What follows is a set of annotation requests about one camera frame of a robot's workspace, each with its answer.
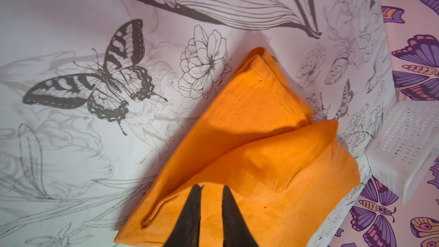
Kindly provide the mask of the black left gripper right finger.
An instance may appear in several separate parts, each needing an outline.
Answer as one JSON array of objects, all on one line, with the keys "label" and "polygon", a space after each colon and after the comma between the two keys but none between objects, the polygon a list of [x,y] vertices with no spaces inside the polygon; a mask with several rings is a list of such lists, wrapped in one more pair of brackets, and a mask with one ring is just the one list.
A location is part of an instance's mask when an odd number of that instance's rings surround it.
[{"label": "black left gripper right finger", "polygon": [[258,247],[228,186],[222,191],[224,247]]}]

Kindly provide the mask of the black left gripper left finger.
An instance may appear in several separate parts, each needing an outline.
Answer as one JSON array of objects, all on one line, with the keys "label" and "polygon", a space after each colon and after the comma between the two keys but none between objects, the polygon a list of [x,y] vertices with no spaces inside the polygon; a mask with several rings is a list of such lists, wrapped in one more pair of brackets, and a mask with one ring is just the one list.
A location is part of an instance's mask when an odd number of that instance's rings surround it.
[{"label": "black left gripper left finger", "polygon": [[164,247],[198,247],[202,187],[194,185]]}]

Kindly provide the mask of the orange long pants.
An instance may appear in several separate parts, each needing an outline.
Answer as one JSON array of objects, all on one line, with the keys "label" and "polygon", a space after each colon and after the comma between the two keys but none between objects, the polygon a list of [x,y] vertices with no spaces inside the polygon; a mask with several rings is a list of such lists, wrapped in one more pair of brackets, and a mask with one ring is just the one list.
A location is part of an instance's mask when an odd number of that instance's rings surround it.
[{"label": "orange long pants", "polygon": [[360,184],[336,120],[313,121],[271,54],[255,48],[193,125],[115,237],[164,247],[194,185],[202,187],[199,247],[223,247],[230,187],[258,247],[304,247]]}]

